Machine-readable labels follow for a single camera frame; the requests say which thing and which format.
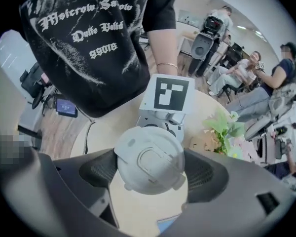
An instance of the wooden table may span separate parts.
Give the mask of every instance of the wooden table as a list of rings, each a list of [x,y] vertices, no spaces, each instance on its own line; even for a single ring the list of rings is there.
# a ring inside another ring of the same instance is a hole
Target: wooden table
[[[142,97],[143,94],[96,120],[88,135],[90,153],[113,148],[120,135],[135,126]],[[228,115],[228,111],[220,103],[195,90],[193,112],[185,117],[183,147],[188,147],[191,138],[204,129],[203,120],[213,114],[216,108],[221,108]],[[78,135],[71,157],[82,154],[88,125]],[[110,194],[120,231],[136,237],[154,237],[159,235],[157,220],[182,212],[182,204],[187,198],[187,181],[177,191],[171,189],[160,195],[148,196],[127,191],[117,171],[110,185]]]

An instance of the person sitting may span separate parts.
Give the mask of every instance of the person sitting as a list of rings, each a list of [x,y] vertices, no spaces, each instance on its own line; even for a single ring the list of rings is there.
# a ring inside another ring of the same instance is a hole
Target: person sitting
[[[293,129],[296,130],[296,123],[292,123],[288,126],[280,126],[271,133],[271,137],[279,140],[291,139]]]
[[[210,85],[210,91],[208,94],[210,96],[217,95],[226,84],[236,88],[238,88],[242,83],[249,85],[256,78],[252,70],[256,67],[260,60],[260,53],[258,51],[254,51],[250,55],[249,59],[241,60],[229,70],[219,66],[215,69],[207,81],[207,84]]]
[[[226,105],[227,111],[238,113],[239,122],[247,122],[265,115],[269,110],[268,102],[273,90],[296,82],[296,45],[292,42],[282,45],[281,54],[283,60],[273,68],[271,76],[260,70],[253,70],[264,82],[260,87]]]
[[[292,174],[294,177],[296,177],[296,163],[293,160],[292,156],[292,149],[293,146],[291,143],[287,145],[287,161],[286,162],[280,162],[277,164],[271,164],[266,167],[264,167],[267,171],[275,175],[278,179],[282,179],[283,177]]]

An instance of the graphic print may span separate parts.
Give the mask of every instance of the graphic print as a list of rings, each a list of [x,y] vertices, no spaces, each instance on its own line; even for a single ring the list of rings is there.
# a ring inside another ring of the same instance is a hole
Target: graphic print
[[[187,88],[187,80],[157,78],[153,107],[156,109],[182,111]]]
[[[27,0],[23,6],[27,7],[36,33],[69,69],[89,82],[106,85],[105,78],[94,70],[102,66],[97,61],[104,56],[111,60],[116,55],[122,58],[122,75],[140,69],[130,36],[140,34],[146,3],[147,0]]]

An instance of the floor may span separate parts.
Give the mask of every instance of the floor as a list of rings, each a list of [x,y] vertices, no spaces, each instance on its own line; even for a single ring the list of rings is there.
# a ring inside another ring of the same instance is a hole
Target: floor
[[[145,54],[150,73],[156,73],[156,64],[151,49],[148,48],[145,51]],[[185,54],[180,54],[178,56],[180,75],[187,76],[187,69],[191,61],[192,58]],[[195,81],[196,88],[198,90],[208,93],[208,85],[204,78],[196,78]],[[223,106],[228,103],[228,99],[225,94],[223,94],[220,98],[215,99]],[[80,113],[77,118],[59,116],[54,109],[47,109],[44,113],[45,116],[41,117],[36,124],[36,129],[40,129],[43,133],[40,152],[50,155],[52,159],[69,158],[75,139],[87,123],[88,119]]]

